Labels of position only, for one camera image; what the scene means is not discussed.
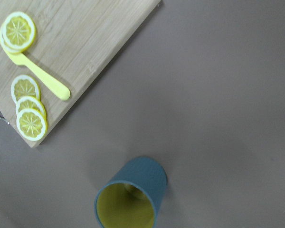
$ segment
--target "bamboo cutting board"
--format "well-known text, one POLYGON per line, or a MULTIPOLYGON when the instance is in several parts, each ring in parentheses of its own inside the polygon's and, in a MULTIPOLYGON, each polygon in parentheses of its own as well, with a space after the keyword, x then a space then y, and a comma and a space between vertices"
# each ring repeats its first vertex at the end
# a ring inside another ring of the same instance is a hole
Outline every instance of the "bamboo cutting board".
MULTIPOLYGON (((15 104, 10 96, 10 85, 16 76, 27 74, 38 81, 41 102, 47 110, 48 134, 159 1, 0 1, 0 26, 14 11, 29 14, 37 34, 24 54, 71 91, 69 100, 59 100, 27 68, 13 64, 0 46, 0 110, 10 125, 18 131, 15 104)), ((36 147, 42 140, 25 141, 36 147)))

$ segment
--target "yellow toy knife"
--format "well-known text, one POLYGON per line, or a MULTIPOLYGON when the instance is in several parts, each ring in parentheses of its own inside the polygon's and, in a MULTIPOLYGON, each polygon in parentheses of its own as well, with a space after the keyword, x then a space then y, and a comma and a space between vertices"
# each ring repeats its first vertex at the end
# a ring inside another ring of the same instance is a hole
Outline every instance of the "yellow toy knife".
POLYGON ((53 76, 49 75, 47 72, 42 70, 40 67, 38 67, 36 64, 34 64, 31 60, 29 60, 24 54, 17 53, 12 54, 6 51, 3 47, 2 49, 7 54, 7 56, 13 61, 14 64, 19 66, 26 66, 28 69, 30 69, 43 84, 52 91, 53 94, 55 94, 59 99, 65 101, 70 97, 70 90, 61 82, 59 82, 57 79, 55 79, 53 76))

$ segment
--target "yellow lemon slice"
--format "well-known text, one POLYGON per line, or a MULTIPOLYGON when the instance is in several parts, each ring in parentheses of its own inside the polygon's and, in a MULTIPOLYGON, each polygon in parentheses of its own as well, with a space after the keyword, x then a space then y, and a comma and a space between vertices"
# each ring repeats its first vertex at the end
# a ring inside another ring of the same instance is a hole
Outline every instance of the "yellow lemon slice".
POLYGON ((43 104, 32 96, 23 96, 17 101, 16 114, 18 115, 19 112, 25 108, 33 108, 39 111, 44 116, 44 118, 47 117, 46 110, 43 104))
POLYGON ((13 12, 3 22, 0 32, 7 46, 25 50, 34 41, 36 28, 33 20, 24 12, 13 12))
POLYGON ((32 108, 21 110, 17 115, 16 124, 20 134, 30 141, 42 139, 48 128, 45 117, 32 108))
POLYGON ((40 90, 37 82, 28 75, 19 75, 11 83, 11 97, 17 101, 23 96, 33 96, 40 100, 40 90))

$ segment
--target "blue cup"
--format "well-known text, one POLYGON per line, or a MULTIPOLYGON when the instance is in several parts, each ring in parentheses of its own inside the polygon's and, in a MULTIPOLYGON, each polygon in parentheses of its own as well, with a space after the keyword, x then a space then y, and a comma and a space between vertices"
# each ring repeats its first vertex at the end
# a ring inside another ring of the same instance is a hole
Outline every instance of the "blue cup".
POLYGON ((166 186, 158 162, 148 157, 130 160, 98 192, 97 221, 102 228, 154 228, 166 186))

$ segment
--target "lemon segment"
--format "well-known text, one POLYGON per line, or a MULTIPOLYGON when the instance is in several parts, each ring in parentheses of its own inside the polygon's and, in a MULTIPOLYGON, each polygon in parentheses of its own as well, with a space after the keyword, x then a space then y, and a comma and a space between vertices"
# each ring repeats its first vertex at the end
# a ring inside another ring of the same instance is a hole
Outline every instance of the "lemon segment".
POLYGON ((20 134, 30 141, 38 141, 47 132, 47 121, 37 110, 26 108, 17 115, 16 125, 20 134))
POLYGON ((16 115, 18 115, 21 110, 26 109, 26 108, 35 109, 39 111, 44 116, 44 118, 47 117, 46 110, 43 104, 32 96, 23 96, 17 101, 16 115))
POLYGON ((32 96, 40 100, 40 89, 37 82, 28 75, 19 75, 11 83, 11 97, 15 103, 23 96, 32 96))
POLYGON ((24 12, 13 12, 3 22, 0 29, 7 46, 24 51, 34 41, 36 28, 33 20, 24 12))
POLYGON ((8 52, 10 52, 10 53, 12 53, 12 54, 20 53, 20 52, 22 51, 22 50, 18 50, 18 49, 12 49, 11 47, 9 47, 9 46, 7 45, 7 43, 4 41, 2 32, 0 32, 0 43, 1 43, 2 47, 3 47, 6 51, 8 51, 8 52))

